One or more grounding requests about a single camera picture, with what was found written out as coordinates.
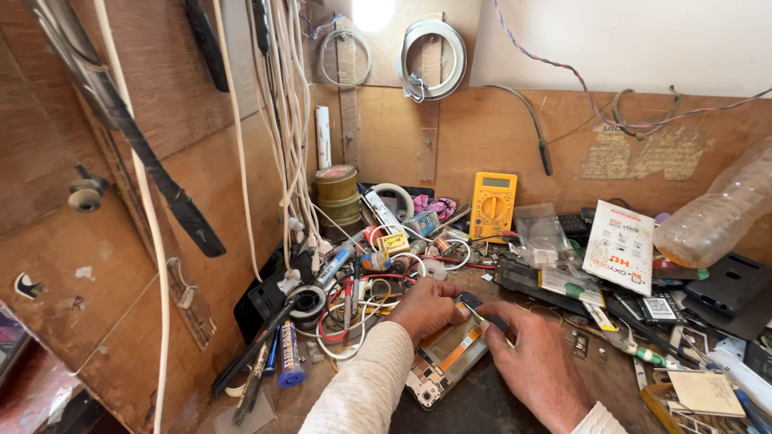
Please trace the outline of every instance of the plastic bag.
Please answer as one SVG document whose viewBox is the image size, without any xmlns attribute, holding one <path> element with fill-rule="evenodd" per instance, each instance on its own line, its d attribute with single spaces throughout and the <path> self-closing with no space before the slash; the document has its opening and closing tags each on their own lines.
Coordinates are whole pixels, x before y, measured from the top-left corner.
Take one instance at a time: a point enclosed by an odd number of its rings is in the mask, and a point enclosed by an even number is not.
<svg viewBox="0 0 772 434">
<path fill-rule="evenodd" d="M 565 265 L 579 260 L 568 242 L 555 208 L 551 202 L 518 206 L 514 209 L 517 234 L 520 236 L 518 254 L 533 268 Z"/>
</svg>

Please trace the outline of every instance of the smartphone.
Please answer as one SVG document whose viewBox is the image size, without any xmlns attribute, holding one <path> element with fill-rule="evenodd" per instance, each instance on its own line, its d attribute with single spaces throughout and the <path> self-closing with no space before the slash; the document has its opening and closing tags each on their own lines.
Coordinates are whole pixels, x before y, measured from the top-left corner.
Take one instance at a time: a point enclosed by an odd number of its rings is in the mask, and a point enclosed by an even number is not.
<svg viewBox="0 0 772 434">
<path fill-rule="evenodd" d="M 474 309 L 481 304 L 468 292 L 455 299 L 458 308 Z M 469 315 L 465 323 L 449 324 L 418 342 L 405 387 L 424 410 L 437 406 L 488 352 L 476 318 Z"/>
</svg>

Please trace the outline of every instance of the white wall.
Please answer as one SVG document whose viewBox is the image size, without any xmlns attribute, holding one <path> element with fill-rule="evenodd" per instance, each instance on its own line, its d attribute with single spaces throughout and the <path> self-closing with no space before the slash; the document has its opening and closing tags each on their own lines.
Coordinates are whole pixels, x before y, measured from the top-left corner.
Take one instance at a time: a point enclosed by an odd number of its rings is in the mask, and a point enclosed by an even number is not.
<svg viewBox="0 0 772 434">
<path fill-rule="evenodd" d="M 749 97 L 772 86 L 770 0 L 499 0 L 530 53 L 572 65 L 590 90 Z M 532 60 L 483 0 L 472 86 L 580 90 L 570 70 Z"/>
</svg>

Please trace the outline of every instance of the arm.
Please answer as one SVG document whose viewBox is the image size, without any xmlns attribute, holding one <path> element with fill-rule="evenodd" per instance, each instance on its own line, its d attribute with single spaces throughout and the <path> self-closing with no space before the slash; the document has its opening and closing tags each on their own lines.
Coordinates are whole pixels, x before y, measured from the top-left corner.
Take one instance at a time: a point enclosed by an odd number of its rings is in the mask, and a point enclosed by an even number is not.
<svg viewBox="0 0 772 434">
<path fill-rule="evenodd" d="M 357 357 L 324 389 L 301 434 L 386 433 L 422 337 L 469 318 L 453 297 L 462 289 L 428 277 L 418 279 L 388 319 L 373 327 Z"/>
<path fill-rule="evenodd" d="M 600 402 L 593 406 L 559 325 L 510 303 L 483 304 L 476 310 L 507 323 L 515 348 L 497 327 L 488 321 L 480 324 L 493 361 L 512 393 L 553 434 L 625 433 Z"/>
<path fill-rule="evenodd" d="M 354 361 L 324 389 L 300 432 L 387 432 L 412 363 L 411 339 L 401 325 L 386 321 L 373 327 Z"/>
</svg>

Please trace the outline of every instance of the light bulb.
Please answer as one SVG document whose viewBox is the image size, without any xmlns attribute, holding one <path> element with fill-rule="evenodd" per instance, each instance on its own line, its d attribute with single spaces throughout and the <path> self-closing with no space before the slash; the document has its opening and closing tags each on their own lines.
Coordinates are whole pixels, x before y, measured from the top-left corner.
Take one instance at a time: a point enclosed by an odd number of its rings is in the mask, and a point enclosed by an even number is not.
<svg viewBox="0 0 772 434">
<path fill-rule="evenodd" d="M 395 0 L 352 0 L 352 21 L 363 32 L 383 29 L 394 14 Z"/>
</svg>

